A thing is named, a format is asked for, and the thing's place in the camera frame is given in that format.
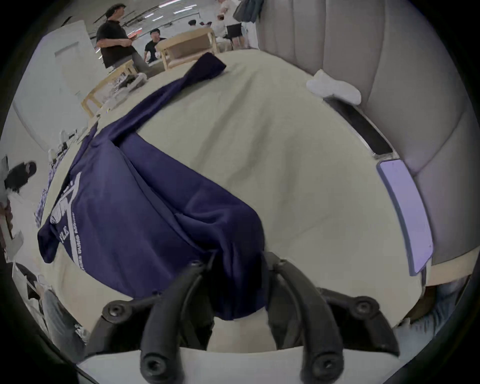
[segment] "beige bed sheet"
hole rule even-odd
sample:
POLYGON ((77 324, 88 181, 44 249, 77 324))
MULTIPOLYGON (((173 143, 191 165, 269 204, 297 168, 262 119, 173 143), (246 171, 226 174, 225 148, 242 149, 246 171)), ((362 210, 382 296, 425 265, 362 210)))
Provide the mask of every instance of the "beige bed sheet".
MULTIPOLYGON (((316 285, 378 300, 391 325, 421 294, 376 161, 350 126, 305 84, 310 75, 257 50, 219 54, 225 72, 179 95, 139 134, 256 210, 269 250, 316 285)), ((99 121, 99 129, 181 77, 161 73, 99 121)), ((52 181, 44 219, 79 144, 52 181)), ((81 271, 60 246, 43 273, 67 310, 92 329, 101 309, 124 295, 81 271)))

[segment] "man in black shirt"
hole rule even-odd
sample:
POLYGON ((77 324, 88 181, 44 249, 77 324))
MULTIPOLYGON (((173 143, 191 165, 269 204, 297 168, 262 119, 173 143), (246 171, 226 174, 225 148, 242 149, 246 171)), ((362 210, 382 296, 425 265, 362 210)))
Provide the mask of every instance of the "man in black shirt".
POLYGON ((124 13, 124 4, 112 5, 105 12, 107 21, 99 27, 96 33, 96 46, 102 52, 105 68, 111 66, 117 68, 128 60, 133 60, 138 72, 147 72, 149 70, 148 65, 132 47, 132 40, 128 38, 125 30, 120 26, 119 20, 124 13))
POLYGON ((150 37, 152 41, 149 41, 145 46, 145 53, 144 53, 144 60, 147 60, 147 53, 150 52, 150 60, 148 63, 154 62, 156 60, 155 56, 155 46, 158 44, 159 41, 165 40, 164 38, 160 37, 160 30, 158 28, 153 29, 150 31, 150 37))

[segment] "screw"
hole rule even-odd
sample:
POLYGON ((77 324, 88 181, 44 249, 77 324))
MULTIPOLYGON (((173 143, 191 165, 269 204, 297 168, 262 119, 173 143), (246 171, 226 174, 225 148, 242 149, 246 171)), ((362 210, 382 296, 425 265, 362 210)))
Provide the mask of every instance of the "screw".
POLYGON ((372 305, 368 301, 360 301, 357 303, 356 309, 358 313, 366 315, 372 311, 372 305))
POLYGON ((160 356, 148 356, 145 358, 146 373, 149 376, 163 375, 167 370, 165 359, 160 356))
POLYGON ((114 317, 117 317, 117 316, 120 316, 122 315, 124 312, 123 310, 123 307, 121 305, 112 305, 109 309, 108 309, 108 313, 111 315, 111 316, 114 316, 114 317))
POLYGON ((316 379, 322 377, 330 376, 335 372, 337 368, 336 356, 329 353, 326 355, 319 356, 315 359, 312 364, 312 373, 316 379))

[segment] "white sock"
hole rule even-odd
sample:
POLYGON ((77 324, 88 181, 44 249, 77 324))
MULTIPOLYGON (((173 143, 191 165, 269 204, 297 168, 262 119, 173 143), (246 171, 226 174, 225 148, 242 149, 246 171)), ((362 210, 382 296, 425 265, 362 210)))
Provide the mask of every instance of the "white sock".
POLYGON ((353 105, 361 103, 361 93, 357 88, 352 84, 331 78, 321 69, 307 81, 307 89, 322 98, 334 97, 353 105))

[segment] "black shirt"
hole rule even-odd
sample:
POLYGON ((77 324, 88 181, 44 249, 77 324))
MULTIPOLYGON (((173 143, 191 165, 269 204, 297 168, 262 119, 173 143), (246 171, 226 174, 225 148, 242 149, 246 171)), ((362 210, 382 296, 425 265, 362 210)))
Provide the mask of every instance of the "black shirt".
MULTIPOLYGON (((96 32, 96 40, 102 39, 128 39, 128 36, 118 21, 107 20, 96 32)), ((105 68, 111 67, 117 61, 136 52, 132 46, 122 47, 121 45, 101 48, 100 51, 102 52, 105 68)))
POLYGON ((160 38, 160 40, 156 43, 152 41, 148 42, 147 45, 145 46, 145 52, 150 52, 150 60, 148 61, 149 63, 153 62, 156 60, 156 56, 155 56, 155 52, 156 52, 156 49, 155 49, 155 46, 162 40, 165 40, 163 37, 160 38))

